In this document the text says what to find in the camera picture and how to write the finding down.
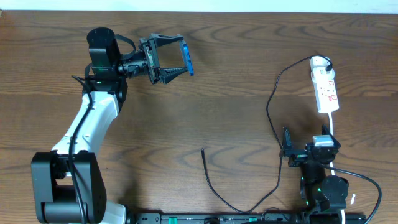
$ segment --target white wall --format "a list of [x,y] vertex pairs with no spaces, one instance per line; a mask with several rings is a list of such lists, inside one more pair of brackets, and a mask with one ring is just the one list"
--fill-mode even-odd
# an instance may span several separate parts
[[398,0],[0,0],[16,10],[398,13]]

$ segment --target electrical cord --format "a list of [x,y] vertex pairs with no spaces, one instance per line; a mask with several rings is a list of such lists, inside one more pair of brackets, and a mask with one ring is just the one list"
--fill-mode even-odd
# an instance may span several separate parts
[[305,60],[308,60],[308,59],[310,59],[310,58],[312,58],[312,57],[315,57],[315,56],[322,57],[322,58],[324,58],[325,60],[327,60],[327,61],[330,63],[330,65],[327,66],[326,71],[330,71],[330,70],[333,68],[332,62],[331,62],[328,58],[326,58],[325,56],[323,56],[323,55],[311,55],[311,56],[309,56],[309,57],[303,58],[303,59],[299,60],[298,62],[295,62],[295,63],[293,63],[292,65],[286,67],[285,69],[283,69],[283,70],[279,73],[278,77],[276,78],[274,90],[272,91],[271,95],[270,95],[269,98],[268,98],[268,102],[267,102],[267,106],[266,106],[267,117],[268,117],[269,124],[271,125],[272,132],[274,133],[274,136],[275,136],[276,141],[278,142],[278,145],[279,145],[280,148],[282,148],[282,144],[281,144],[280,141],[279,141],[278,135],[276,135],[275,128],[274,128],[274,126],[272,125],[271,117],[269,116],[269,112],[268,112],[269,102],[271,102],[271,99],[272,99],[272,97],[274,96],[274,94],[275,94],[275,92],[276,92],[276,88],[278,87],[278,83],[279,83],[280,76],[281,76],[286,70],[290,69],[290,68],[293,67],[294,65],[296,65],[296,64],[298,64],[298,63],[301,63],[301,62],[303,62],[303,61],[305,61]]
[[239,210],[237,208],[235,208],[234,206],[232,206],[231,204],[229,204],[226,200],[224,200],[217,192],[216,190],[213,188],[213,186],[211,185],[210,179],[209,179],[209,174],[207,172],[207,165],[206,165],[206,157],[205,157],[205,149],[201,149],[201,158],[203,159],[203,168],[205,170],[205,175],[206,175],[206,180],[207,180],[207,184],[209,185],[210,190],[222,201],[224,202],[229,208],[232,208],[232,210],[234,210],[235,212],[239,212],[239,213],[251,213],[254,209],[256,209],[268,196],[270,196],[272,193],[274,193],[274,191],[278,188],[279,186],[279,182],[280,182],[280,171],[282,170],[282,156],[280,157],[280,161],[279,161],[279,172],[278,172],[278,181],[276,183],[276,186],[274,187],[274,189],[272,189],[270,192],[268,192],[268,194],[266,194],[260,201],[258,201],[258,203],[253,206],[251,209],[247,210],[247,211],[242,211]]
[[371,221],[371,219],[373,218],[374,214],[376,213],[376,211],[379,208],[380,203],[381,203],[382,192],[381,192],[381,188],[380,188],[379,184],[376,181],[374,181],[374,180],[370,179],[369,177],[366,177],[365,175],[362,175],[362,174],[357,174],[357,173],[350,172],[350,171],[347,171],[347,170],[342,170],[342,169],[328,167],[326,165],[321,164],[320,162],[318,162],[317,164],[318,164],[318,166],[320,166],[322,168],[325,168],[325,169],[334,170],[334,171],[337,171],[337,172],[341,172],[341,173],[344,173],[344,174],[349,174],[349,175],[353,175],[355,177],[362,178],[362,179],[367,180],[367,181],[369,181],[370,183],[372,183],[372,184],[374,184],[376,186],[377,191],[379,192],[379,196],[377,198],[377,202],[376,202],[376,205],[373,208],[373,211],[371,212],[371,214],[368,216],[368,218],[364,222],[364,224],[368,224]]
[[[331,112],[328,113],[329,116],[329,132],[331,135],[333,135],[333,117],[331,116]],[[331,168],[334,168],[333,162],[329,163],[329,166]],[[336,175],[334,170],[330,170],[331,175]],[[346,224],[346,213],[344,209],[340,210],[341,212],[341,224]]]
[[70,176],[72,177],[73,186],[75,186],[75,193],[76,193],[77,202],[79,204],[81,222],[83,224],[86,224],[87,220],[86,220],[85,208],[84,208],[83,200],[81,199],[81,193],[80,193],[79,185],[78,185],[78,182],[77,182],[77,179],[76,179],[75,165],[73,163],[73,156],[72,155],[73,155],[73,148],[74,148],[75,143],[76,143],[75,140],[76,140],[77,134],[79,133],[79,130],[80,130],[81,126],[83,125],[83,122],[86,119],[88,113],[90,112],[91,108],[93,107],[93,98],[91,96],[90,89],[81,80],[81,78],[76,77],[74,75],[72,76],[72,78],[74,78],[76,81],[78,81],[83,86],[83,88],[85,89],[85,91],[86,91],[86,93],[88,95],[88,99],[90,101],[88,103],[88,105],[87,105],[87,110],[85,111],[83,117],[81,117],[81,120],[79,121],[78,125],[76,126],[76,129],[73,132],[73,135],[70,137],[69,154],[68,154],[69,172],[70,172]]
[[[301,59],[300,61],[298,61],[298,62],[292,64],[291,66],[289,66],[289,67],[283,69],[283,71],[281,71],[281,72],[279,73],[279,75],[278,75],[278,77],[277,77],[277,80],[276,80],[276,84],[275,84],[274,91],[271,93],[271,95],[270,95],[270,97],[269,97],[269,99],[268,99],[267,106],[266,106],[267,116],[268,116],[269,124],[271,125],[272,131],[274,132],[275,138],[276,138],[276,140],[278,141],[278,144],[279,144],[279,147],[280,147],[280,148],[282,148],[282,145],[281,145],[281,143],[280,143],[280,141],[279,141],[278,136],[276,135],[274,126],[272,125],[272,121],[271,121],[271,118],[270,118],[269,112],[268,112],[269,102],[271,101],[272,96],[274,96],[274,93],[275,93],[276,88],[277,88],[277,86],[278,86],[279,78],[280,78],[280,76],[282,75],[282,73],[284,73],[286,70],[288,70],[289,68],[293,67],[294,65],[296,65],[296,64],[298,64],[298,63],[300,63],[300,62],[303,62],[303,61],[305,61],[305,60],[307,60],[307,59],[310,59],[310,58],[312,58],[312,57],[314,57],[314,56],[319,56],[319,57],[322,57],[322,58],[324,58],[325,60],[327,60],[330,64],[327,66],[326,70],[327,70],[327,71],[330,71],[330,70],[331,70],[331,68],[332,68],[332,66],[333,66],[332,62],[331,62],[328,58],[326,58],[325,56],[323,56],[323,55],[312,55],[312,56],[309,56],[309,57],[307,57],[307,58]],[[229,204],[226,200],[224,200],[224,199],[216,192],[216,190],[213,188],[213,186],[211,185],[211,182],[210,182],[210,179],[209,179],[209,175],[208,175],[208,172],[207,172],[206,157],[205,157],[205,150],[204,150],[204,149],[201,150],[201,157],[202,157],[202,159],[203,159],[203,168],[204,168],[204,170],[205,170],[206,180],[207,180],[207,184],[209,185],[210,190],[211,190],[222,202],[224,202],[229,208],[232,208],[235,212],[239,212],[239,213],[251,213],[251,212],[252,212],[254,209],[256,209],[268,196],[270,196],[272,193],[274,193],[274,192],[276,191],[276,189],[278,188],[278,186],[279,186],[279,182],[280,182],[280,172],[281,172],[281,170],[282,170],[282,156],[280,157],[280,161],[279,161],[278,181],[277,181],[277,184],[276,184],[276,186],[274,187],[274,189],[272,189],[268,194],[266,194],[266,195],[265,195],[260,201],[258,201],[258,203],[257,203],[255,206],[253,206],[251,209],[249,209],[249,210],[247,210],[247,211],[239,210],[239,209],[235,208],[234,206],[232,206],[231,204]]]
[[281,211],[279,208],[277,208],[277,207],[271,207],[271,208],[267,208],[267,210],[265,210],[265,211],[261,214],[261,221],[263,221],[263,220],[262,220],[262,217],[264,217],[264,221],[265,221],[266,217],[265,217],[264,215],[265,215],[269,210],[271,210],[271,209],[278,210],[279,213],[286,219],[286,221],[289,220],[289,219],[286,217],[286,215],[283,214],[282,211]]
[[124,36],[122,36],[120,34],[115,34],[114,38],[118,39],[118,40],[121,40],[121,41],[124,41],[124,42],[130,44],[133,47],[132,52],[126,53],[126,54],[122,54],[122,59],[123,60],[127,60],[127,59],[132,58],[132,56],[136,53],[136,45],[134,44],[134,42],[131,39],[129,39],[127,37],[124,37]]

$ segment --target black bracket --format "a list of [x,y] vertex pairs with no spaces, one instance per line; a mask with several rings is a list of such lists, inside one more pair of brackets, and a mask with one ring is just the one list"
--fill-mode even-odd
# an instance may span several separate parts
[[[160,68],[159,56],[157,47],[161,47],[174,42],[180,42],[184,67],[179,68]],[[177,76],[189,71],[193,75],[193,68],[190,60],[188,46],[183,40],[183,36],[177,34],[176,36],[150,34],[149,38],[140,38],[140,50],[145,53],[145,58],[148,63],[148,76],[152,84],[162,82],[167,84]]]
[[[99,223],[106,208],[106,190],[92,152],[74,154],[81,198],[89,223]],[[72,185],[58,185],[67,171],[68,156],[55,151],[37,152],[32,159],[32,181],[36,216],[41,223],[80,223],[80,209]]]
[[322,126],[322,134],[328,135],[333,141],[332,146],[315,146],[313,142],[307,143],[305,149],[294,149],[287,127],[284,127],[282,151],[284,157],[289,157],[289,167],[298,167],[303,162],[311,159],[322,164],[329,164],[335,160],[336,154],[341,147],[340,143],[330,134],[326,125]]

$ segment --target blue object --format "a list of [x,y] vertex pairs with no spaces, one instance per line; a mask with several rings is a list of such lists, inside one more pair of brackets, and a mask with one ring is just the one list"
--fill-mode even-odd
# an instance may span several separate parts
[[184,64],[187,67],[189,73],[193,75],[191,57],[189,56],[189,49],[185,40],[180,40],[180,48],[181,48],[182,60],[184,61]]

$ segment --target small robot arm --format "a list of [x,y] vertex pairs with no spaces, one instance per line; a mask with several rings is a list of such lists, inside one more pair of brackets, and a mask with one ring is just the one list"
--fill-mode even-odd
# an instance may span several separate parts
[[[120,54],[116,39],[134,50]],[[74,77],[84,87],[81,108],[51,152],[38,152],[32,159],[36,215],[41,223],[134,223],[125,206],[107,201],[96,157],[126,99],[126,78],[148,75],[152,84],[167,84],[182,73],[193,75],[188,46],[180,34],[151,34],[140,38],[136,50],[132,40],[109,28],[92,30],[87,41],[92,63],[84,78]],[[184,66],[161,68],[157,47],[173,42],[180,43]],[[74,185],[57,184],[57,179],[68,175],[75,178]]]

